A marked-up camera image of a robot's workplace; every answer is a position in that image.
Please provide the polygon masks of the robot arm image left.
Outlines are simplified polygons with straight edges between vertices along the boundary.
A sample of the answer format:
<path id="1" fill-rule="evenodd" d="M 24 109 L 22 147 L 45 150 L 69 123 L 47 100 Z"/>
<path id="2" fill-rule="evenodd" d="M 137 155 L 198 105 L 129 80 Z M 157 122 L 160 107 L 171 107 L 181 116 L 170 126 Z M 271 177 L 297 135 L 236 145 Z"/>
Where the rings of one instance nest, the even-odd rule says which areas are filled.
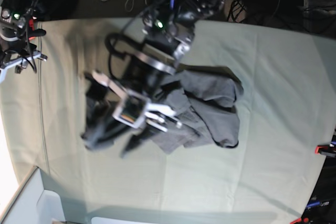
<path id="1" fill-rule="evenodd" d="M 43 36 L 34 32 L 33 17 L 39 15 L 41 0 L 1 0 L 1 50 L 35 50 L 30 38 Z"/>

